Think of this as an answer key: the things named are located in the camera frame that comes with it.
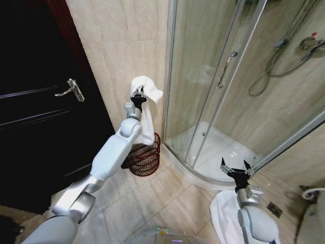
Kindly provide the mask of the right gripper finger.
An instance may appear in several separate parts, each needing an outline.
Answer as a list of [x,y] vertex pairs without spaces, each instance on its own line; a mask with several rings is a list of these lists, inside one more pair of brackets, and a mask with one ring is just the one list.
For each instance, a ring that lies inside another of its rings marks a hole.
[[244,160],[244,165],[246,168],[245,174],[252,176],[254,174],[254,170],[251,168],[250,164],[246,160]]
[[226,175],[230,176],[232,169],[226,165],[224,158],[221,158],[221,165],[220,165],[220,169],[222,170],[222,172],[224,172]]

